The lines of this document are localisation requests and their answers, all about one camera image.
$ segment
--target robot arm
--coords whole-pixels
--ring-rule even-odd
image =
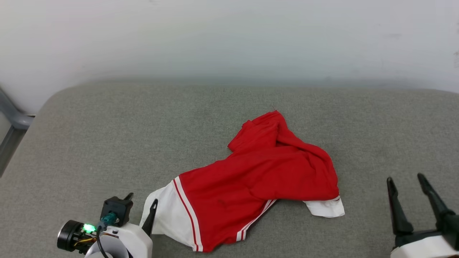
[[[436,229],[413,232],[398,201],[398,191],[392,178],[387,179],[395,247],[391,258],[446,258],[459,255],[459,216],[448,209],[423,174],[418,174],[422,191],[429,197]]]
[[[124,199],[112,197],[104,201],[101,220],[96,227],[69,220],[59,232],[57,247],[69,252],[79,250],[85,258],[151,258],[151,229],[158,200],[140,228],[128,223],[133,193]]]

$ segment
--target gray metal bar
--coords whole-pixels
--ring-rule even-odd
[[[10,99],[0,90],[0,112],[3,112],[16,129],[27,130],[34,118],[21,114]]]
[[[0,178],[26,132],[26,130],[16,129],[11,126],[3,139],[0,145]]]

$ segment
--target couch cushion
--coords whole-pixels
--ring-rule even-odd
[[[346,215],[315,217],[303,202],[282,200],[245,241],[209,257],[388,257],[388,176],[416,230],[435,227],[419,172],[459,212],[457,94],[93,84],[48,100],[0,179],[1,256],[82,258],[56,247],[67,220],[95,224],[105,199],[133,191],[130,222],[138,223],[150,192],[224,159],[240,126],[274,109],[329,153]],[[152,239],[153,257],[194,255],[166,236]]]

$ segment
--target black mount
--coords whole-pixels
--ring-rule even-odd
[[[116,215],[117,222],[113,225],[121,227],[129,221],[129,213],[133,206],[132,196],[134,193],[129,193],[124,199],[120,199],[116,196],[113,196],[110,199],[104,201],[104,206],[102,207],[101,219],[109,213],[114,213]]]
[[[142,230],[148,235],[151,236],[151,230],[153,228],[153,221],[155,220],[156,208],[158,207],[158,199],[155,199],[150,206],[150,213],[145,220]]]
[[[459,251],[459,216],[445,205],[440,196],[435,192],[429,181],[421,173],[418,174],[422,191],[429,197],[432,210],[437,223],[436,230],[413,232],[412,224],[406,219],[402,205],[398,201],[398,191],[392,178],[387,179],[387,191],[391,207],[392,230],[395,235],[395,247],[400,247],[412,242],[419,241],[429,236],[442,235],[445,240]]]

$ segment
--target sports jersey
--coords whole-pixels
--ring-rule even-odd
[[[245,240],[278,199],[303,201],[316,216],[344,215],[330,156],[297,138],[278,111],[244,123],[228,148],[226,159],[182,173],[151,193],[140,225],[158,199],[152,234],[210,252]]]

